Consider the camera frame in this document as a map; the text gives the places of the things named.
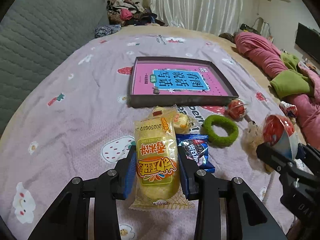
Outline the red blue toy egg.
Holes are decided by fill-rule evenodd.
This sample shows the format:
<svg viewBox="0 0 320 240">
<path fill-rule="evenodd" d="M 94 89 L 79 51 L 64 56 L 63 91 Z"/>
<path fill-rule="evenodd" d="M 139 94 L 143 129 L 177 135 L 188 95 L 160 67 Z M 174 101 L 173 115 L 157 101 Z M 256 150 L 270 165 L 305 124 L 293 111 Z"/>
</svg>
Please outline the red blue toy egg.
<svg viewBox="0 0 320 240">
<path fill-rule="evenodd" d="M 292 160 L 296 158 L 299 138 L 287 116 L 268 115 L 263 124 L 263 140 L 283 156 Z"/>
</svg>

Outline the beige mesh scrunchie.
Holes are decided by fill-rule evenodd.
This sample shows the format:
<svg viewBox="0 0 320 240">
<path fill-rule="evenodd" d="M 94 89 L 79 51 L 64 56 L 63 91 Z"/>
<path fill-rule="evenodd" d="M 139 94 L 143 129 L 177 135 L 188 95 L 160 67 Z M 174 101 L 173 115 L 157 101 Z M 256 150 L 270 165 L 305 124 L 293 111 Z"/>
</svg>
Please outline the beige mesh scrunchie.
<svg viewBox="0 0 320 240">
<path fill-rule="evenodd" d="M 247 128 L 242 134 L 241 143 L 246 153 L 252 158 L 256 158 L 257 146 L 262 144 L 263 140 L 263 128 L 261 125 L 257 125 L 254 121 L 250 121 Z"/>
</svg>

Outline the blue Oreo cookie pack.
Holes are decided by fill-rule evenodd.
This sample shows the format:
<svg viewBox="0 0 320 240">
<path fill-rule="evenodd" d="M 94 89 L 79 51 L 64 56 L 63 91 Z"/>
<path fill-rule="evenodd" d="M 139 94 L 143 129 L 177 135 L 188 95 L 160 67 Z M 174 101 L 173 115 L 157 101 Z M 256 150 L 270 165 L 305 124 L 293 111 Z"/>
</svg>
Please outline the blue Oreo cookie pack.
<svg viewBox="0 0 320 240">
<path fill-rule="evenodd" d="M 214 165 L 209 161 L 208 136 L 201 134 L 176 134 L 178 146 L 184 149 L 188 159 L 194 160 L 200 169 L 209 173 L 215 172 Z"/>
</svg>

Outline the yellow rice cake snack pack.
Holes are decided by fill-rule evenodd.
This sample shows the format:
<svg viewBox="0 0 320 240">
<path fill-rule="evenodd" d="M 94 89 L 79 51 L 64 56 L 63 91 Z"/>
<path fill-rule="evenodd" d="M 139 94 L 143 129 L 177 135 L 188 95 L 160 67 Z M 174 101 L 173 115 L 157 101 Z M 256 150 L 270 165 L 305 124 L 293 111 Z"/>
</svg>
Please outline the yellow rice cake snack pack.
<svg viewBox="0 0 320 240">
<path fill-rule="evenodd" d="M 130 209 L 192 209 L 180 182 L 178 146 L 174 129 L 177 106 L 155 107 L 134 122 L 136 142 L 136 198 Z"/>
</svg>

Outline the red white scrunchie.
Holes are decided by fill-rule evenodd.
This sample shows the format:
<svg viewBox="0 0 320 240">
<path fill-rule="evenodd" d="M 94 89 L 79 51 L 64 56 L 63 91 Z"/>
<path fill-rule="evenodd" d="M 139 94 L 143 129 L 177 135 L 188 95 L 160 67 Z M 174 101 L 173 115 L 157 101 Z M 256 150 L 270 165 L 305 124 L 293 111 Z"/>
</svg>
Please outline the red white scrunchie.
<svg viewBox="0 0 320 240">
<path fill-rule="evenodd" d="M 285 101 L 281 101 L 279 107 L 283 111 L 283 113 L 291 120 L 291 122 L 295 124 L 296 118 L 298 117 L 297 107 Z"/>
</svg>

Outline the red white toy egg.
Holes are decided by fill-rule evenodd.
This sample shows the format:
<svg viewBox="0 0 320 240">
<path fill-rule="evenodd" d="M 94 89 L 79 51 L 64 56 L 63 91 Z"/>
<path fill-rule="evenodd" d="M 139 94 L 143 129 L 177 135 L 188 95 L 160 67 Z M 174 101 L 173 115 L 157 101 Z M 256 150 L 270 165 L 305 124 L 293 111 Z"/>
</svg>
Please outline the red white toy egg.
<svg viewBox="0 0 320 240">
<path fill-rule="evenodd" d="M 225 107 L 225 115 L 234 121 L 246 120 L 247 122 L 255 121 L 248 115 L 251 104 L 242 99 L 234 99 Z"/>
</svg>

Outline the green fleece blanket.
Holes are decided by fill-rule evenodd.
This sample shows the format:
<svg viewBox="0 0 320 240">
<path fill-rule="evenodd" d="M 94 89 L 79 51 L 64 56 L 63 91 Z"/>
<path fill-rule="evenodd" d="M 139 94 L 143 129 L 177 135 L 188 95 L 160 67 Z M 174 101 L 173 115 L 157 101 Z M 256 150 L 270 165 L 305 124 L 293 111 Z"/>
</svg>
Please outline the green fleece blanket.
<svg viewBox="0 0 320 240">
<path fill-rule="evenodd" d="M 290 95 L 306 94 L 313 97 L 314 85 L 310 77 L 298 70 L 299 58 L 293 54 L 282 52 L 280 59 L 287 67 L 271 81 L 278 98 L 282 99 Z"/>
</svg>

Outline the small yellow snack pack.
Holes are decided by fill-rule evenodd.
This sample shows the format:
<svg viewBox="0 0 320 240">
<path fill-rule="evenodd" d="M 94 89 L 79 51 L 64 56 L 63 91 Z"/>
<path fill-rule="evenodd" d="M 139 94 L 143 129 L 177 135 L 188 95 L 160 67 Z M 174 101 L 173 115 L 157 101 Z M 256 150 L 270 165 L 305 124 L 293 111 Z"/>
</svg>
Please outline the small yellow snack pack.
<svg viewBox="0 0 320 240">
<path fill-rule="evenodd" d="M 174 117 L 174 130 L 176 134 L 188 134 L 194 125 L 195 120 L 184 114 L 177 112 Z"/>
</svg>

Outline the black television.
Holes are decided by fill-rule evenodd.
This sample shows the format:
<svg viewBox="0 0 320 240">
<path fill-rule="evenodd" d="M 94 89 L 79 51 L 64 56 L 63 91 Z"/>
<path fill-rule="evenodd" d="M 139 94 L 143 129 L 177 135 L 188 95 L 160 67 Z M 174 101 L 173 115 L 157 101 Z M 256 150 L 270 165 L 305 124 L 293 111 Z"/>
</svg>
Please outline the black television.
<svg viewBox="0 0 320 240">
<path fill-rule="evenodd" d="M 319 63 L 320 35 L 318 31 L 299 23 L 295 44 Z"/>
</svg>

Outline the dark shallow box tray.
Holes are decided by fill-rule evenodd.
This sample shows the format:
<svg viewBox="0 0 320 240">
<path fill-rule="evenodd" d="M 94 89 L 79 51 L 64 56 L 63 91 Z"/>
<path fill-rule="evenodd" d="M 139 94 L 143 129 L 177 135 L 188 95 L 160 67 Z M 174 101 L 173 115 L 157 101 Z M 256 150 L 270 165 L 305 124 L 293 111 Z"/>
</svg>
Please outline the dark shallow box tray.
<svg viewBox="0 0 320 240">
<path fill-rule="evenodd" d="M 210 67 L 212 72 L 222 82 L 223 87 L 229 92 L 228 96 L 208 96 L 208 95 L 134 95 L 133 94 L 133 79 L 135 67 L 138 63 L 169 63 L 169 64 L 184 64 Z M 232 100 L 239 97 L 238 93 L 217 68 L 210 61 L 188 59 L 181 57 L 160 57 L 160 56 L 144 56 L 137 57 L 132 68 L 129 85 L 129 105 L 131 107 L 153 107 L 153 106 L 226 106 Z"/>
</svg>

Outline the pink blue book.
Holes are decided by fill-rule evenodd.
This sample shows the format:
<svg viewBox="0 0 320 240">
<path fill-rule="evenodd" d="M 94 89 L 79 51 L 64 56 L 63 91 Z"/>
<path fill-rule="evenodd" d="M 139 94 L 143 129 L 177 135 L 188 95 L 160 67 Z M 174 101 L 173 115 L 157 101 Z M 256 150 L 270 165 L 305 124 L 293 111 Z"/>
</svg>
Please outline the pink blue book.
<svg viewBox="0 0 320 240">
<path fill-rule="evenodd" d="M 229 95 L 210 67 L 138 63 L 133 74 L 134 95 Z"/>
</svg>

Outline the pink strawberry blanket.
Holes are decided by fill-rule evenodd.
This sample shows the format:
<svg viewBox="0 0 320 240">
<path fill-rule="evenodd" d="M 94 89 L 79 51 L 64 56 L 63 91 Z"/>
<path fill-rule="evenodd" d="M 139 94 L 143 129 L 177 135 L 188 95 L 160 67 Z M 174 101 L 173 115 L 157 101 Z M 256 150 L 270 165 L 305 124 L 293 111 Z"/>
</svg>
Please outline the pink strawberry blanket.
<svg viewBox="0 0 320 240">
<path fill-rule="evenodd" d="M 281 114 L 245 64 L 217 43 L 155 35 L 88 42 L 26 98 L 1 138 L 1 216 L 17 239 L 28 239 L 73 177 L 95 178 L 128 153 L 134 122 L 151 112 L 126 104 L 129 71 L 139 56 L 210 61 L 250 103 L 248 115 L 256 123 Z M 243 178 L 287 233 L 295 217 L 280 203 L 279 175 L 266 173 L 264 163 L 246 152 L 241 137 L 247 121 L 237 125 L 231 147 L 209 148 L 215 175 Z M 134 200 L 135 189 L 117 205 L 120 230 L 128 231 L 122 239 L 193 239 L 197 202 L 186 210 L 138 211 L 129 208 Z"/>
</svg>

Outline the white sheer curtain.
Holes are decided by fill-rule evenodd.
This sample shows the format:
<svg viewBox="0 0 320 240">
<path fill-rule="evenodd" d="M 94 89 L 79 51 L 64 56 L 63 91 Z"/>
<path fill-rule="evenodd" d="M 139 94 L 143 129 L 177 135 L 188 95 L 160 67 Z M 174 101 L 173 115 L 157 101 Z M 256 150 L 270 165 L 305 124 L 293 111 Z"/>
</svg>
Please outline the white sheer curtain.
<svg viewBox="0 0 320 240">
<path fill-rule="evenodd" d="M 244 0 L 149 0 L 149 6 L 170 27 L 219 35 L 238 30 Z"/>
</svg>

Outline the dark floral cloth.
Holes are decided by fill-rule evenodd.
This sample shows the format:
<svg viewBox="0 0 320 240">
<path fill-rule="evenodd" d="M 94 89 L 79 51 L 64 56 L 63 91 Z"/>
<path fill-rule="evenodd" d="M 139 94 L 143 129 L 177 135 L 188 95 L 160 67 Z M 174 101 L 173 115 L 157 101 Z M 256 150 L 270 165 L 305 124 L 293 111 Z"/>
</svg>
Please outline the dark floral cloth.
<svg viewBox="0 0 320 240">
<path fill-rule="evenodd" d="M 118 31 L 120 31 L 120 29 L 121 29 L 121 25 L 120 24 L 103 25 L 103 26 L 97 27 L 95 29 L 94 36 L 95 36 L 95 38 L 109 36 L 109 35 L 117 33 Z"/>
</svg>

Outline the pile of clothes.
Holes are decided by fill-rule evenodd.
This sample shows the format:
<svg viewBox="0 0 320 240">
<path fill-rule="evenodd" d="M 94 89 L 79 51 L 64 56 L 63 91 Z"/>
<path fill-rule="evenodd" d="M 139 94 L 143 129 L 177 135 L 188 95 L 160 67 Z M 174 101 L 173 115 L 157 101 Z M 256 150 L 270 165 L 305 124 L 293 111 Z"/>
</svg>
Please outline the pile of clothes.
<svg viewBox="0 0 320 240">
<path fill-rule="evenodd" d="M 121 27 L 128 25 L 167 26 L 149 8 L 143 7 L 139 1 L 108 0 L 106 9 L 108 20 L 113 25 L 119 24 Z"/>
</svg>

